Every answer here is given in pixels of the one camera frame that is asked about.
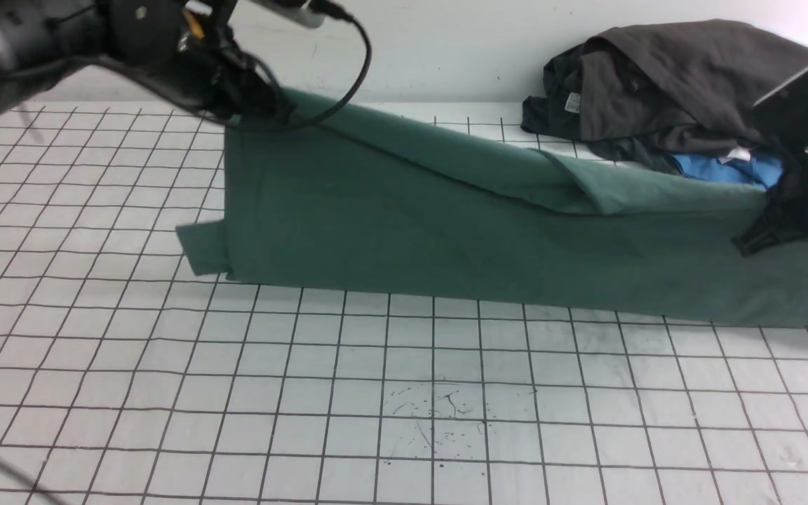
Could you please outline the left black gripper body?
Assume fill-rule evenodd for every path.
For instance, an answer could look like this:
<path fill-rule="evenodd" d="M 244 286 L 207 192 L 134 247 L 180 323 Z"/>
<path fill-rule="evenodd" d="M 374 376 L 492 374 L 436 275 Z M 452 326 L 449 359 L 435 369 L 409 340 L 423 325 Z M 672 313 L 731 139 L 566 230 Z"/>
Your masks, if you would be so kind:
<path fill-rule="evenodd" d="M 105 1 L 108 68 L 167 102 L 216 119 L 259 117 L 284 124 L 292 103 L 234 41 L 234 1 Z"/>

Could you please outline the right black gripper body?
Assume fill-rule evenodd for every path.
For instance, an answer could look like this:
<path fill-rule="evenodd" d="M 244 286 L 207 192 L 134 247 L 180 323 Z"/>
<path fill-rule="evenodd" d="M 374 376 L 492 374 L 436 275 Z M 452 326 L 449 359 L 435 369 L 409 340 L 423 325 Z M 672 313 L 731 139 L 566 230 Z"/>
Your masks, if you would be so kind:
<path fill-rule="evenodd" d="M 786 159 L 779 182 L 767 191 L 759 217 L 732 243 L 744 257 L 808 240 L 808 146 Z"/>

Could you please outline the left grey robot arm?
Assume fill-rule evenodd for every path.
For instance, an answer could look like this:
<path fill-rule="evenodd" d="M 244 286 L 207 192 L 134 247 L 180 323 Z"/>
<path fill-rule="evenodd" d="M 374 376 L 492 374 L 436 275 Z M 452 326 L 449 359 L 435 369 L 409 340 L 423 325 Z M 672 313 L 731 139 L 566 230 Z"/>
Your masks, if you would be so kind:
<path fill-rule="evenodd" d="M 0 1 L 0 115 L 86 67 L 189 113 L 285 122 L 292 105 L 228 25 L 233 1 Z"/>

